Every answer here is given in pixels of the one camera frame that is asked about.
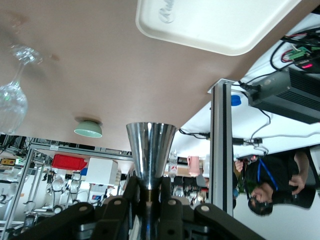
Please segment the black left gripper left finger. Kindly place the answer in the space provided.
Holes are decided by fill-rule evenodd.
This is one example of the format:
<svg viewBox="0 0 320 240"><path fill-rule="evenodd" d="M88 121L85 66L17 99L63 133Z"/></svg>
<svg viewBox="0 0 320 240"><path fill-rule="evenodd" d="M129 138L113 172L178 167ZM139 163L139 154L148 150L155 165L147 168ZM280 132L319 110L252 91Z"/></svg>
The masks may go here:
<svg viewBox="0 0 320 240"><path fill-rule="evenodd" d="M138 178L130 177L122 196L110 197L106 204L93 207L77 203L47 217L13 240L127 240L137 214Z"/></svg>

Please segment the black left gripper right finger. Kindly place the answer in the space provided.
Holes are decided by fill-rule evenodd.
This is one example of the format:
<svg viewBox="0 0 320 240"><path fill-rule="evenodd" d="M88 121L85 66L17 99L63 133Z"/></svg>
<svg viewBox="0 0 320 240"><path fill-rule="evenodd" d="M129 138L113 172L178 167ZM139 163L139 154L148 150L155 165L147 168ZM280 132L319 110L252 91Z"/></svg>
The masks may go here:
<svg viewBox="0 0 320 240"><path fill-rule="evenodd" d="M262 240L263 237L211 203L192 209L172 197L171 180L161 180L160 240Z"/></svg>

